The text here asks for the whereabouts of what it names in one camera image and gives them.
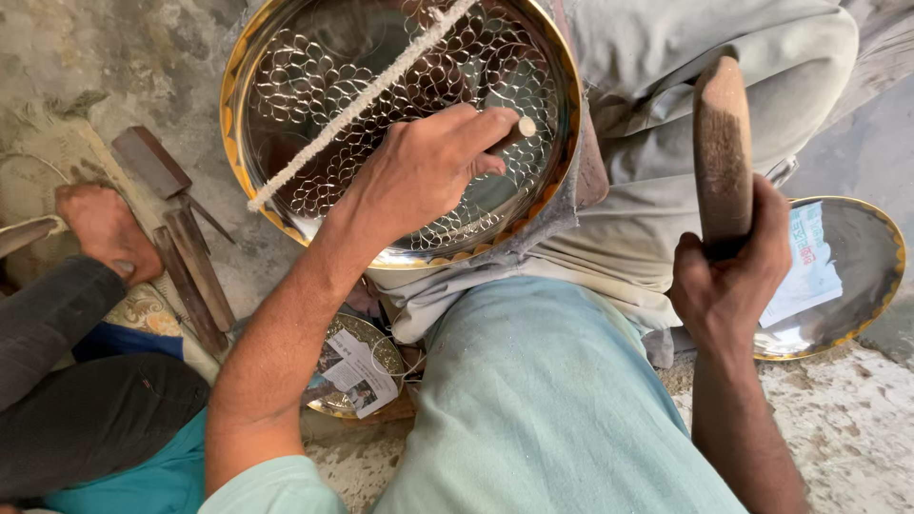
newspaper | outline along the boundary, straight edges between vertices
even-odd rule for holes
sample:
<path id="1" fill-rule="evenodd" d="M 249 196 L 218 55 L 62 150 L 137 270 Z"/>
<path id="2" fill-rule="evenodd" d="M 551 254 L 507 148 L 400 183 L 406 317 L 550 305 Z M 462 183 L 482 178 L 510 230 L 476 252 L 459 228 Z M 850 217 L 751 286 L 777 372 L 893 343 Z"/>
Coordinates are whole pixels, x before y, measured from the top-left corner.
<path id="1" fill-rule="evenodd" d="M 791 209 L 790 223 L 793 265 L 761 315 L 762 328 L 843 293 L 834 261 L 828 260 L 832 249 L 824 240 L 822 202 Z"/>
<path id="2" fill-rule="evenodd" d="M 317 359 L 317 372 L 345 393 L 356 407 L 359 419 L 398 396 L 397 384 L 378 369 L 384 369 L 384 366 L 371 355 L 371 348 L 345 329 L 324 342 Z"/>

string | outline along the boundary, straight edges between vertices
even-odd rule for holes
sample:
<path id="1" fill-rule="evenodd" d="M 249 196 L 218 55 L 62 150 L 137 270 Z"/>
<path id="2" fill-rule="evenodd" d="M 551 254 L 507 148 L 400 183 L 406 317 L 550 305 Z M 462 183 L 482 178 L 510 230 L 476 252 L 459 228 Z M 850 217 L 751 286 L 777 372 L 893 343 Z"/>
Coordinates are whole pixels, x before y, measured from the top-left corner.
<path id="1" fill-rule="evenodd" d="M 260 207 L 266 203 L 273 193 L 284 186 L 286 182 L 292 180 L 292 177 L 308 164 L 321 150 L 325 149 L 334 137 L 353 122 L 358 115 L 371 106 L 377 97 L 394 84 L 399 78 L 409 71 L 409 67 L 416 62 L 419 57 L 447 35 L 448 31 L 465 15 L 473 5 L 479 0 L 457 0 L 451 6 L 446 14 L 442 14 L 438 9 L 432 8 L 432 14 L 438 19 L 438 22 L 421 36 L 413 39 L 409 46 L 403 50 L 403 53 L 397 57 L 386 70 L 377 76 L 375 81 L 368 84 L 362 93 L 358 95 L 338 116 L 324 127 L 314 140 L 302 149 L 292 161 L 286 165 L 279 173 L 271 178 L 264 185 L 257 195 L 248 202 L 248 210 L 257 212 Z"/>
<path id="2" fill-rule="evenodd" d="M 415 371 L 416 368 L 419 367 L 419 364 L 421 364 L 422 361 L 425 360 L 425 358 L 427 357 L 427 354 L 420 349 L 419 350 L 419 353 L 420 353 L 419 360 L 417 360 L 416 363 L 412 365 L 412 368 L 409 368 L 405 373 L 391 375 L 390 373 L 387 373 L 384 369 L 379 369 L 377 367 L 377 364 L 375 364 L 377 362 L 377 358 L 375 357 L 375 349 L 377 348 L 378 343 L 380 343 L 381 341 L 383 341 L 385 339 L 390 339 L 391 343 L 394 342 L 393 336 L 384 336 L 381 339 L 378 339 L 377 341 L 375 341 L 375 344 L 371 346 L 371 367 L 374 368 L 375 371 L 377 371 L 378 373 L 387 375 L 394 379 L 401 379 L 402 377 L 405 377 L 405 376 L 411 374 L 413 371 Z M 419 382 L 422 382 L 422 380 L 404 380 L 403 382 L 404 383 L 419 383 Z"/>

blue cloth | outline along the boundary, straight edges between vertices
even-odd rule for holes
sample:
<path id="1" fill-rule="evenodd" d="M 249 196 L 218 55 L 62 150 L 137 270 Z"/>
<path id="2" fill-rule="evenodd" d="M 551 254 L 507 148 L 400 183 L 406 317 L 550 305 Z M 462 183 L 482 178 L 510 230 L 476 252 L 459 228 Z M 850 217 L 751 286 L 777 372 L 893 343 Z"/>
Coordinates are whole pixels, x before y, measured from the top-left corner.
<path id="1" fill-rule="evenodd" d="M 150 351 L 184 360 L 184 339 L 147 334 L 140 330 L 102 321 L 73 347 L 73 358 L 77 362 L 86 362 L 115 355 Z"/>
<path id="2" fill-rule="evenodd" d="M 200 411 L 152 458 L 121 473 L 44 496 L 64 514 L 194 514 L 203 504 L 203 436 Z"/>
<path id="3" fill-rule="evenodd" d="M 632 324 L 592 291 L 480 285 L 428 340 L 415 428 L 375 514 L 746 512 L 692 445 Z M 332 494 L 305 457 L 281 457 L 200 512 L 343 514 Z"/>

brass tray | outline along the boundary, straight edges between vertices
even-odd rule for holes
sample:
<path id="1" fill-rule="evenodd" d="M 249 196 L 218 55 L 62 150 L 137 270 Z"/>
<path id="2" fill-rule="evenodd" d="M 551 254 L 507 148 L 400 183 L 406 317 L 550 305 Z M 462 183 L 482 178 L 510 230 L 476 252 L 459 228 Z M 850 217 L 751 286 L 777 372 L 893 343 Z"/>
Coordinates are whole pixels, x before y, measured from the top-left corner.
<path id="1" fill-rule="evenodd" d="M 269 0 L 236 42 L 219 95 L 223 144 L 249 198 L 430 27 L 432 8 L 450 3 Z M 371 267 L 427 268 L 488 251 L 544 207 L 578 141 L 578 71 L 533 0 L 476 4 L 261 212 L 307 246 L 390 124 L 456 102 L 512 107 L 537 135 L 505 151 L 504 177 L 474 179 L 455 210 L 392 243 Z"/>
<path id="2" fill-rule="evenodd" d="M 403 372 L 403 358 L 400 356 L 397 347 L 390 342 L 390 339 L 384 338 L 384 334 L 380 330 L 364 319 L 348 314 L 337 313 L 336 316 L 334 316 L 333 321 L 330 322 L 330 326 L 327 327 L 327 335 L 324 340 L 333 337 L 344 328 L 368 348 L 371 348 L 372 345 L 380 341 L 377 343 L 377 348 L 375 348 L 375 359 L 377 359 L 381 366 L 391 375 L 398 375 Z M 397 391 L 403 392 L 403 380 L 395 378 L 394 382 L 397 384 Z M 353 407 L 352 402 L 349 401 L 349 398 L 345 393 L 339 391 L 332 392 L 313 402 L 308 402 L 307 405 L 318 412 L 323 412 L 324 414 L 329 414 L 337 418 L 358 419 L 358 416 L 356 416 L 356 408 Z M 390 404 L 388 403 L 388 405 L 372 412 L 369 416 L 384 411 L 389 405 Z"/>
<path id="3" fill-rule="evenodd" d="M 844 289 L 839 298 L 806 309 L 755 334 L 755 358 L 802 359 L 858 336 L 888 307 L 905 272 L 905 242 L 888 215 L 844 197 L 793 200 L 793 207 L 822 201 L 825 242 Z"/>

forearm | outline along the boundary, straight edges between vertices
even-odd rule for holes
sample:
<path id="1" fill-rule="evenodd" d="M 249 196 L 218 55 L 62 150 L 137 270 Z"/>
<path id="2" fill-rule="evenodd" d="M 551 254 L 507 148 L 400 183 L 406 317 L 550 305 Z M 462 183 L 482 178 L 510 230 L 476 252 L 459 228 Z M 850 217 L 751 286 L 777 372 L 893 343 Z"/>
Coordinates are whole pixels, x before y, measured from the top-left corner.
<path id="1" fill-rule="evenodd" d="M 692 415 L 696 447 L 750 512 L 808 511 L 751 359 L 725 362 L 699 351 Z"/>
<path id="2" fill-rule="evenodd" d="M 245 469 L 301 455 L 300 397 L 327 325 L 377 245 L 345 216 L 328 219 L 309 251 L 264 300 L 219 374 L 207 421 L 207 491 Z"/>
<path id="3" fill-rule="evenodd" d="M 0 412 L 32 391 L 126 292 L 117 273 L 79 255 L 0 301 Z"/>

